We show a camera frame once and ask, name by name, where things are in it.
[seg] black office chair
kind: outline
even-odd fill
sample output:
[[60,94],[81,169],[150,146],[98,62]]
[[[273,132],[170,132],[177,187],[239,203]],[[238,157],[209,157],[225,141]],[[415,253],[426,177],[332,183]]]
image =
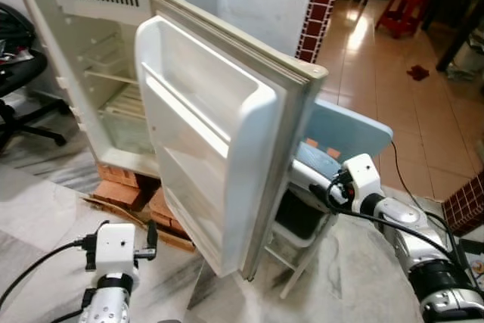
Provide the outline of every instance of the black office chair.
[[[0,3],[0,40],[5,40],[2,53],[11,51],[13,54],[20,47],[27,48],[33,56],[28,61],[0,64],[0,98],[26,85],[47,67],[47,58],[44,54],[30,49],[34,38],[34,26],[18,11]],[[0,116],[4,120],[4,123],[0,124],[0,153],[18,132],[45,136],[54,139],[55,144],[60,146],[66,144],[66,139],[61,134],[27,125],[53,110],[69,113],[67,104],[57,100],[27,115],[15,116],[15,109],[0,99]]]

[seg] red tile wall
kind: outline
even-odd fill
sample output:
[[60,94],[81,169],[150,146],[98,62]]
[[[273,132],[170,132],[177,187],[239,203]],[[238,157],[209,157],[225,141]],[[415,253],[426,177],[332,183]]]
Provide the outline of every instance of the red tile wall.
[[450,196],[443,208],[444,217],[457,236],[484,224],[484,170]]
[[309,0],[296,57],[314,63],[323,42],[334,0]]

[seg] refrigerator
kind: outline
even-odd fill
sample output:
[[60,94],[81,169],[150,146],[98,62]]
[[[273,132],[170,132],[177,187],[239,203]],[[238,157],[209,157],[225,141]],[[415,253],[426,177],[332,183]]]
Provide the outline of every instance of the refrigerator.
[[161,178],[214,272],[251,279],[327,71],[211,0],[24,1],[96,160]]

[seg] red plastic stool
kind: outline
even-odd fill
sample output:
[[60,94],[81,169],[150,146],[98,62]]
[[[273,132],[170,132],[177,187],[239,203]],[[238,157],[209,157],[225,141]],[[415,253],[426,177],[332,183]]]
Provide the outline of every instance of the red plastic stool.
[[[388,28],[393,38],[400,38],[402,33],[410,32],[412,35],[417,31],[419,22],[424,16],[428,0],[400,0],[396,10],[391,11],[395,0],[390,0],[385,11],[381,14],[375,29],[381,24]],[[420,7],[417,17],[412,17],[414,10]]]

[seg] refrigerator door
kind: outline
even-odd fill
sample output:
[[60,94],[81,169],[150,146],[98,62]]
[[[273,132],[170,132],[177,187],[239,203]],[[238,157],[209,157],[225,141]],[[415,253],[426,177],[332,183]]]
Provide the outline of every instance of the refrigerator door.
[[135,58],[166,202],[219,276],[250,278],[327,71],[184,0],[151,0]]

